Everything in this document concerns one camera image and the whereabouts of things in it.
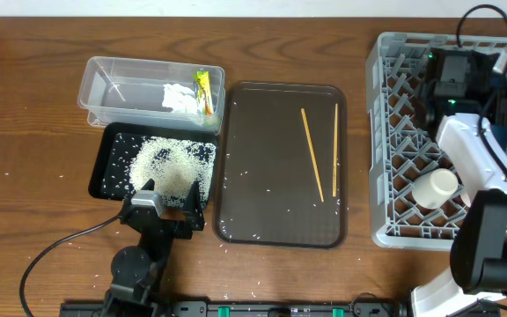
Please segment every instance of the wooden table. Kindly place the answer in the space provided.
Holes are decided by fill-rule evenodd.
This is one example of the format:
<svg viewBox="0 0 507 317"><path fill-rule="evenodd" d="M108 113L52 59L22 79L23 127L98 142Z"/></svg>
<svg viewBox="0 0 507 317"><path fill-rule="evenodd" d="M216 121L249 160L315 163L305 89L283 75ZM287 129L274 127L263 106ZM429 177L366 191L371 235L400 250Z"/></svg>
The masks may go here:
<svg viewBox="0 0 507 317"><path fill-rule="evenodd" d="M452 33L456 25L419 18L0 18L0 316L22 315L18 284L34 256L121 207L87 193L102 129L87 124L76 102L95 55L219 65L227 91L256 80L335 85L347 97L347 240L332 251L226 244L213 233L209 206L206 230L174 243L163 293L236 302L350 302L362 291L404 298L445 269L448 254L371 241L364 64L384 31ZM464 33L507 35L499 20L467 21ZM27 282L33 313L56 316L66 299L102 299L112 257L137 238L115 223L52 251Z"/></svg>

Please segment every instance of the chopsticks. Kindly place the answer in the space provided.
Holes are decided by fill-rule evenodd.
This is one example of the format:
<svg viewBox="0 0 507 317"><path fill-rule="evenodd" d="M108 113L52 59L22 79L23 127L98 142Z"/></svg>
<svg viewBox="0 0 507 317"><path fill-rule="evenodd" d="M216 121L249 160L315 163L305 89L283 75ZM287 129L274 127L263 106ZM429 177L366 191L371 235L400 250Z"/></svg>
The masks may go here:
<svg viewBox="0 0 507 317"><path fill-rule="evenodd" d="M324 195L322 195L322 186L320 185L320 175L318 174L318 167L316 166L316 157L314 156L314 149L312 147L312 139L310 138L310 130L308 129L308 122L306 121L305 109L301 108L300 113L303 115L303 122L305 123L306 139L308 140L308 147L310 148L310 156L312 157L312 166L314 167L314 175L316 176L316 182L318 183L320 200L324 202Z"/></svg>
<svg viewBox="0 0 507 317"><path fill-rule="evenodd" d="M336 175L337 175L337 164L338 162L338 104L335 104L335 117L334 117L334 171L332 174L332 197L335 197L336 192Z"/></svg>

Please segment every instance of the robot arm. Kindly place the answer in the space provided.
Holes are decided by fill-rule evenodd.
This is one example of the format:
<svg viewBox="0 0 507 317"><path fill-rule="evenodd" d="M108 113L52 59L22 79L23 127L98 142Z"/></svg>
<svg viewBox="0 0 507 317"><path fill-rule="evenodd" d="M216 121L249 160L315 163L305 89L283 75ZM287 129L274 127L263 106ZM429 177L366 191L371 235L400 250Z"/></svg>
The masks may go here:
<svg viewBox="0 0 507 317"><path fill-rule="evenodd" d="M507 194L507 180L497 163L490 157L477 135L478 114L445 116L436 136L439 148L451 159L467 195L463 202L471 206L479 190L499 189ZM507 168L507 156L490 131L488 119L482 121L485 137Z"/></svg>
<svg viewBox="0 0 507 317"><path fill-rule="evenodd" d="M452 161L470 208L452 245L451 268L412 291L415 317L447 316L479 299L507 296L507 178L487 148L507 169L507 75L492 72L494 61L473 51L433 49L417 93L416 122ZM485 144L478 113L487 109Z"/></svg>
<svg viewBox="0 0 507 317"><path fill-rule="evenodd" d="M202 215L199 182L193 183L183 205L185 220L161 218L164 213L161 195L153 191L154 181L146 182L122 205L121 224L141 233L137 246L124 247L113 258L111 273L113 282L99 307L99 316L169 315L170 306L154 300L159 288L167 259L175 239L189 240L193 231L202 231Z"/></svg>
<svg viewBox="0 0 507 317"><path fill-rule="evenodd" d="M495 214L489 215L490 210L487 210L486 204L489 198L485 195L488 194L488 190L496 189L501 193L500 198L506 197L507 180L499 166L487 153L487 149L476 133L478 119L478 114L455 114L444 117L439 126L436 137L439 147L455 165L467 196L474 201L477 193L479 193L479 198L474 201L475 206L469 211L471 215L467 216L468 221L463 224L461 229L463 232L459 233L459 238L454 242L451 268L446 269L430 283L417 287L412 291L412 311L415 317L446 316L472 305L478 299L498 301L506 298L500 290L464 290L454 278L455 275L460 275L459 281L463 286L470 285L470 281L474 281L478 285L479 280L483 277L489 278L489 276L481 276L481 272L479 272L482 271L484 258L489 256L501 259L503 256L503 237L507 225L507 212L505 212L507 211L507 203L505 198L502 205L493 202L491 206L497 205L500 208L492 208ZM507 156L498 145L489 126L489 120L484 119L485 136L495 150L496 155L507 167ZM463 197L463 201L470 206L471 203L467 201L467 196ZM488 196L495 198L497 195L492 192ZM479 216L479 213L483 213L480 215L481 218L482 216L490 216L490 219L478 224L476 221L478 219L475 216ZM476 233L473 237L470 236L471 231ZM475 256L470 255L471 253L478 256L477 262ZM468 261L469 259L464 260L466 257L471 257L471 261Z"/></svg>

